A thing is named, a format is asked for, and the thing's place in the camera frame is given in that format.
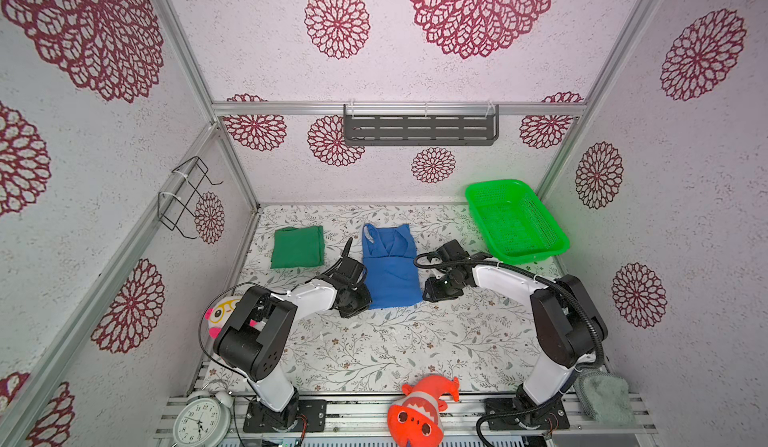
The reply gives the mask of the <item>green tank top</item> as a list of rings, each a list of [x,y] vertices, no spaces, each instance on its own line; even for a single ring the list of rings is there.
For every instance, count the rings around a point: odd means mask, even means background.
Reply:
[[[274,233],[272,269],[319,267],[324,264],[325,243],[322,226],[286,227]]]

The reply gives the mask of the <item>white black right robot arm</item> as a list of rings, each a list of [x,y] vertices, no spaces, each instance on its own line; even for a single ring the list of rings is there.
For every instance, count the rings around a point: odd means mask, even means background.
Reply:
[[[607,327],[577,277],[552,280],[479,255],[440,260],[432,252],[419,255],[414,265],[441,272],[443,277],[433,282],[438,288],[490,290],[530,311],[540,356],[517,393],[524,406],[522,415],[553,406],[582,372],[604,365]]]

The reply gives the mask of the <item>blue tank top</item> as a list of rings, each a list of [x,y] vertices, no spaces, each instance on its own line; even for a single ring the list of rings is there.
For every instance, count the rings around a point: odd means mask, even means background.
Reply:
[[[365,224],[362,248],[371,310],[410,307],[422,300],[414,265],[417,248],[408,224],[386,228]]]

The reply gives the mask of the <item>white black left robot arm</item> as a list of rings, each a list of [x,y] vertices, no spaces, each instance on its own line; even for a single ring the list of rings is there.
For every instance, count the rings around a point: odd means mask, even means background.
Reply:
[[[213,352],[254,390],[264,427],[287,431],[299,417],[298,390],[280,366],[294,324],[328,310],[343,318],[364,312],[372,304],[366,276],[323,273],[285,293],[254,284],[206,311]]]

